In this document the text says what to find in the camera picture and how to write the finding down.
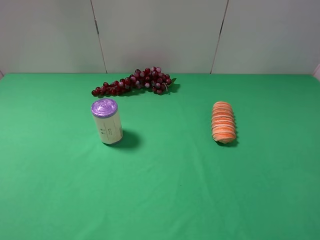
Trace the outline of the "orange striped bread roll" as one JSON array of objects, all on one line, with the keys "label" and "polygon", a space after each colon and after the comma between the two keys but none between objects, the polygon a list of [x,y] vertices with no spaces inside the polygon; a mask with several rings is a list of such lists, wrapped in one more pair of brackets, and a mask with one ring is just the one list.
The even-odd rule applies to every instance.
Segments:
[{"label": "orange striped bread roll", "polygon": [[236,135],[236,123],[232,106],[224,101],[217,101],[212,107],[211,133],[214,141],[228,144]]}]

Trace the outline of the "red grape bunch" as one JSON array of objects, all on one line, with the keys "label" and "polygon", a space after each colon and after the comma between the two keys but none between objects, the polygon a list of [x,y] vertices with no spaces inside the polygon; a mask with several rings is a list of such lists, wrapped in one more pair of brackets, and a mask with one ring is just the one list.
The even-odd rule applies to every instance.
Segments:
[{"label": "red grape bunch", "polygon": [[111,83],[104,82],[91,91],[97,98],[106,96],[121,96],[129,93],[152,92],[156,95],[168,93],[176,82],[175,77],[164,73],[161,67],[136,69],[131,75],[115,80]]}]

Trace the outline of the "purple garbage bag roll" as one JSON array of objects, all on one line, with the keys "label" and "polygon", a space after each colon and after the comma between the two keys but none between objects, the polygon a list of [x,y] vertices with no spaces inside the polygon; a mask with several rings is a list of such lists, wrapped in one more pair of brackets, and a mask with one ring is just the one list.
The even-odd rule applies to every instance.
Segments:
[{"label": "purple garbage bag roll", "polygon": [[112,145],[123,138],[118,104],[115,100],[101,98],[95,101],[91,105],[91,113],[104,144]]}]

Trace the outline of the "green tablecloth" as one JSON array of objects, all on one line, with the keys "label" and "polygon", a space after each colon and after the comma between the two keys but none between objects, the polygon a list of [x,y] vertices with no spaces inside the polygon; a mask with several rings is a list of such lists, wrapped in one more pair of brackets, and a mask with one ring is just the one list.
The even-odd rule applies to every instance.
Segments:
[{"label": "green tablecloth", "polygon": [[[317,240],[320,83],[310,75],[176,74],[170,93],[115,98],[101,142],[91,91],[122,74],[0,82],[3,240]],[[212,137],[216,102],[236,139]]]}]

